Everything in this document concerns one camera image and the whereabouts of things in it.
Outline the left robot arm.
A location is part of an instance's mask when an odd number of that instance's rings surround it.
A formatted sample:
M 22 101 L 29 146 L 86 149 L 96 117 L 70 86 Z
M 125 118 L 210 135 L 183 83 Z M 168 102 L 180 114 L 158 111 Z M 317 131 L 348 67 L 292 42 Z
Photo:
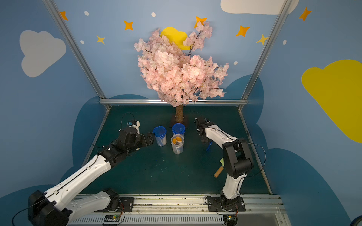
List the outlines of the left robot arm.
M 150 146 L 154 141 L 154 133 L 141 134 L 137 125 L 120 130 L 118 138 L 103 147 L 77 172 L 45 192 L 37 190 L 31 194 L 28 198 L 28 220 L 34 226 L 66 226 L 95 211 L 120 210 L 119 195 L 110 188 L 87 198 L 74 198 L 130 153 Z

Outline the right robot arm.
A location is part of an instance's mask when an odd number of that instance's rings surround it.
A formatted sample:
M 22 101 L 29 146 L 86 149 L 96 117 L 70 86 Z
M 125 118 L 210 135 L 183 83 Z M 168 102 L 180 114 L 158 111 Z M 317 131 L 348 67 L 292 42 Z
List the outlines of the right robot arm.
M 227 134 L 206 118 L 195 118 L 194 122 L 202 142 L 212 141 L 222 149 L 224 170 L 227 173 L 226 182 L 221 191 L 222 206 L 237 203 L 242 183 L 254 166 L 248 143 L 245 139 L 238 139 Z

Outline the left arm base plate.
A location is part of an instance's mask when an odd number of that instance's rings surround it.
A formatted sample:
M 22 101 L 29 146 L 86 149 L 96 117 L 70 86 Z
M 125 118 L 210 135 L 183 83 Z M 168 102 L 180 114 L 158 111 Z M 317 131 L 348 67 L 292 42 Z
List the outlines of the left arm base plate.
M 133 197 L 120 197 L 117 199 L 112 199 L 107 206 L 107 208 L 98 210 L 96 212 L 102 212 L 102 213 L 121 213 L 121 212 L 132 212 L 133 210 L 133 203 L 134 198 Z

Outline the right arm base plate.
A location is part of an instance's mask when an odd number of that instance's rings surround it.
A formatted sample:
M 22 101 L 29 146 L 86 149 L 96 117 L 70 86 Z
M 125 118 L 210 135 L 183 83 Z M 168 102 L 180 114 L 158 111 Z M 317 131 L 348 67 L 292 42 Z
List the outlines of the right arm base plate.
M 241 196 L 238 196 L 234 199 L 226 199 L 223 196 L 220 197 L 212 197 L 207 196 L 205 198 L 205 202 L 208 207 L 209 212 L 245 212 L 246 207 L 244 203 L 244 199 Z

